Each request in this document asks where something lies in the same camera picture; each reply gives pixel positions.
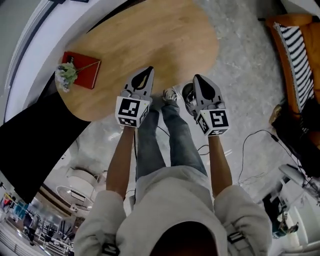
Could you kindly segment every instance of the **striped cushion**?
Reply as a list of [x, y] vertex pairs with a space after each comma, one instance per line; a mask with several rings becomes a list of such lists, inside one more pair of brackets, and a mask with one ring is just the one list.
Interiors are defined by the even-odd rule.
[[304, 38], [298, 26], [278, 24], [278, 32], [288, 55], [294, 81], [297, 105], [301, 112], [307, 99], [314, 96], [314, 80], [309, 66]]

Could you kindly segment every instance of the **white hoodie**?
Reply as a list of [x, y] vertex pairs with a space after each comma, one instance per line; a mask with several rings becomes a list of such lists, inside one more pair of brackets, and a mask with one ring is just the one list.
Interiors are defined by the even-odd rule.
[[149, 256], [160, 237], [183, 222], [206, 226], [219, 256], [267, 256], [272, 242], [269, 217], [241, 187], [227, 187], [213, 204], [208, 177], [174, 166], [139, 178], [128, 217], [118, 193], [99, 192], [76, 233], [75, 256]]

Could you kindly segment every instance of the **oval table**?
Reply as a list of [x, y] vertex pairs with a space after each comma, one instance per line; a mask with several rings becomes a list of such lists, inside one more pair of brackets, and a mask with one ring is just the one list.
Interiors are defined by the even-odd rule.
[[68, 51], [101, 60], [93, 89], [72, 85], [58, 92], [70, 112], [97, 121], [115, 111], [129, 75], [153, 66], [152, 93], [190, 81], [215, 63], [218, 40], [193, 0], [146, 0], [83, 35]]

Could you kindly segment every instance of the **blue jeans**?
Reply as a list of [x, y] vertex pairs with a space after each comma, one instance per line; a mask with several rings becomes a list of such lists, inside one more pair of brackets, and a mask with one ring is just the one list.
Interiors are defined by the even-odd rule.
[[[163, 120], [170, 134], [171, 166], [190, 166], [207, 175], [205, 166], [192, 140], [188, 124], [180, 117], [179, 107], [168, 100], [161, 108]], [[156, 139], [159, 112], [152, 106], [138, 129], [136, 179], [166, 167]]]

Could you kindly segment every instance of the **red book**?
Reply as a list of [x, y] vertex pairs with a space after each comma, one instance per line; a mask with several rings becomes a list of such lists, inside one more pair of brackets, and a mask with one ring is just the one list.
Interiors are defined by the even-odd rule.
[[96, 63], [78, 72], [78, 78], [74, 81], [74, 84], [77, 86], [82, 86], [88, 89], [93, 89], [95, 87], [101, 60], [79, 53], [66, 51], [63, 55], [62, 63], [73, 63], [77, 70]]

